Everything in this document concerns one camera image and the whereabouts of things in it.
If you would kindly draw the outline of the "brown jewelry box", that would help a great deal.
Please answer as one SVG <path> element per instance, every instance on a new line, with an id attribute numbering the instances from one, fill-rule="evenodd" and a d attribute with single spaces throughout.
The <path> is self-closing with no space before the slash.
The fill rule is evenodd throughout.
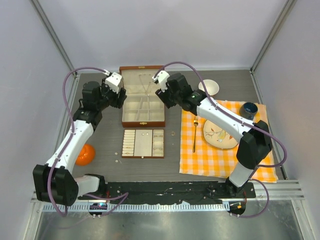
<path id="1" fill-rule="evenodd" d="M 158 86 L 152 77 L 160 65 L 121 66 L 127 98 L 122 107 L 124 128 L 163 128 L 166 126 L 165 105 L 156 95 Z"/>

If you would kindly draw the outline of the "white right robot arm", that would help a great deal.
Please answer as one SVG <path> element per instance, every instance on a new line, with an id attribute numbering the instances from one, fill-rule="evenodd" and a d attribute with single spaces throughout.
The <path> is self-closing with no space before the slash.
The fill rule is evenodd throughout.
<path id="1" fill-rule="evenodd" d="M 268 124 L 243 118 L 223 107 L 205 91 L 193 90 L 181 73 L 170 75 L 162 70 L 152 80 L 160 86 L 155 94 L 167 108 L 178 105 L 184 111 L 217 125 L 237 141 L 238 162 L 225 181 L 225 190 L 233 198 L 242 194 L 259 163 L 273 149 Z"/>

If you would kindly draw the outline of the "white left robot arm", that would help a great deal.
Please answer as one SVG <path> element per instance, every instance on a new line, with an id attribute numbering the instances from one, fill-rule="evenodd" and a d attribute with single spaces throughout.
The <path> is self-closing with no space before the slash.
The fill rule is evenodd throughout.
<path id="1" fill-rule="evenodd" d="M 93 135 L 107 107 L 122 108 L 126 90 L 120 79 L 89 81 L 83 85 L 79 108 L 72 117 L 69 134 L 44 165 L 33 169 L 36 197 L 42 202 L 72 206 L 85 194 L 100 200 L 107 192 L 104 177 L 97 174 L 72 176 L 76 160 L 87 140 Z"/>

